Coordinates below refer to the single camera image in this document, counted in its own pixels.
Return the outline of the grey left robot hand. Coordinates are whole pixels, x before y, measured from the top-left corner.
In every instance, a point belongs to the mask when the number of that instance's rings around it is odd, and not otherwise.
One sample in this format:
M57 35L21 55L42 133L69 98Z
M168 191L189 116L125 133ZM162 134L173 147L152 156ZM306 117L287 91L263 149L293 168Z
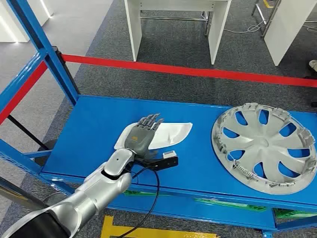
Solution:
M149 146L163 118L157 120L159 114L150 114L140 119L134 126L125 139L124 146L137 155L139 158L146 158L149 150Z

